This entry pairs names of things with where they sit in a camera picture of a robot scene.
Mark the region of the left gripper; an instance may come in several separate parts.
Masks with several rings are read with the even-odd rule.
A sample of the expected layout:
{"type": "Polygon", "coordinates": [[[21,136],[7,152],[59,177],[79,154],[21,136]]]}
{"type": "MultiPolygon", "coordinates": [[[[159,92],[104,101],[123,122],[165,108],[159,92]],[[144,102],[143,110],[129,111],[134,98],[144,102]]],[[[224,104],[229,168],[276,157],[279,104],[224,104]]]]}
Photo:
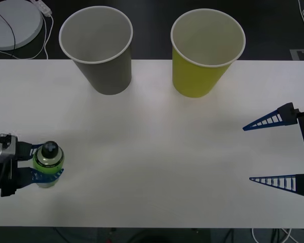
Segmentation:
{"type": "MultiPolygon", "coordinates": [[[[33,158],[34,153],[43,144],[30,144],[26,142],[17,142],[16,158],[20,161],[27,161],[33,158]]],[[[41,188],[54,186],[64,169],[53,174],[45,174],[34,168],[18,168],[17,161],[11,160],[7,163],[4,178],[1,187],[1,197],[7,197],[15,194],[18,188],[26,187],[30,184],[37,184],[41,188]]]]}

